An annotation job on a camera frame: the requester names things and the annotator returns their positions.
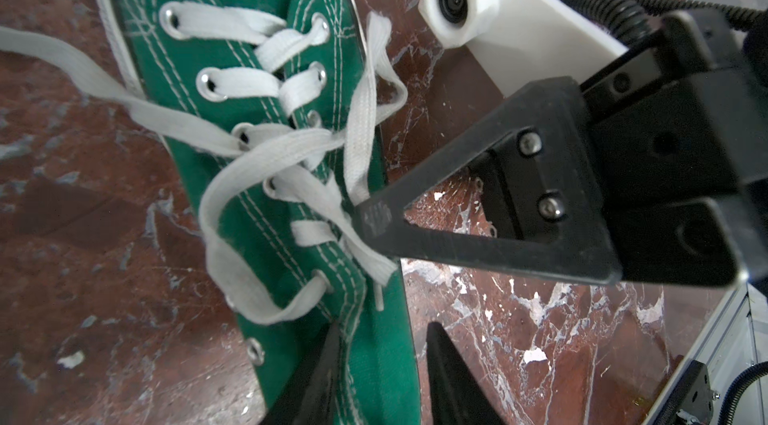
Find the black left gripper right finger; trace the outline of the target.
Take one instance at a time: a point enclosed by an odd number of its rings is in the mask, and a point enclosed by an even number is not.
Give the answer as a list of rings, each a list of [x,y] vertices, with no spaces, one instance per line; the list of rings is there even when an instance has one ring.
[[[433,423],[483,425],[504,423],[439,322],[426,333],[427,371]]]

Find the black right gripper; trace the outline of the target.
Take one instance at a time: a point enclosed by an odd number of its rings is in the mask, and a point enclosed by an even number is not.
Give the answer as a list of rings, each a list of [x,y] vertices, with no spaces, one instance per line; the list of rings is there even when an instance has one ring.
[[[767,88],[724,15],[667,13],[582,93],[623,279],[765,279]]]

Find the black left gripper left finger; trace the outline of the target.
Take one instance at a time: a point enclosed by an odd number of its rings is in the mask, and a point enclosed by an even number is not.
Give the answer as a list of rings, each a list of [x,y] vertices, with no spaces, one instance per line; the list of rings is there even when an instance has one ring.
[[[260,424],[333,424],[341,345],[339,324],[325,325]]]

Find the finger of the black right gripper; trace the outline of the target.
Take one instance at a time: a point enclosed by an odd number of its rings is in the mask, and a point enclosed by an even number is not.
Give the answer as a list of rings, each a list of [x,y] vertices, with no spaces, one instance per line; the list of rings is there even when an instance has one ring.
[[[586,140],[586,103],[570,77],[533,81],[393,184],[357,205],[355,231],[388,256],[592,285],[622,266],[602,214]],[[469,170],[492,236],[421,228],[405,213]]]

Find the white shoelace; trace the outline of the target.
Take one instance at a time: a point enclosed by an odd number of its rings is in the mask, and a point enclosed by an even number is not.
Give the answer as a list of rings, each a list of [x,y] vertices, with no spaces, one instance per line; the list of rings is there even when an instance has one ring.
[[[158,21],[176,39],[236,40],[254,46],[258,68],[207,67],[199,71],[196,86],[209,101],[275,98],[286,114],[292,114],[317,99],[326,84],[326,72],[318,63],[285,80],[276,76],[276,71],[296,55],[328,41],[330,27],[321,15],[315,15],[311,28],[303,33],[259,10],[172,1],[162,7]],[[276,199],[303,203],[314,211],[314,219],[291,226],[300,246],[340,240],[378,287],[387,285],[395,272],[390,259],[363,242],[342,208],[344,199],[357,204],[369,197],[375,129],[407,99],[407,89],[386,53],[390,36],[389,19],[371,13],[364,71],[351,98],[346,126],[338,132],[321,127],[297,130],[272,123],[225,131],[203,118],[137,96],[87,55],[59,39],[4,28],[1,48],[58,67],[78,89],[122,104],[134,122],[161,136],[228,159],[227,166],[208,185],[198,208],[207,271],[237,312],[253,323],[271,325],[304,316],[332,286],[323,273],[315,272],[287,306],[279,307],[246,261],[219,235],[225,206],[256,185],[262,185]]]

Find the green canvas sneaker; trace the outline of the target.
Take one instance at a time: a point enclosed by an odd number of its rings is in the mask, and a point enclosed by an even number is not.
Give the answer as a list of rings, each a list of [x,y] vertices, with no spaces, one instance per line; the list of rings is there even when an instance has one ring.
[[[407,90],[390,21],[353,0],[97,0],[128,89],[181,176],[207,271],[276,411],[325,327],[334,424],[417,424],[398,263],[353,209],[385,185],[378,125]]]

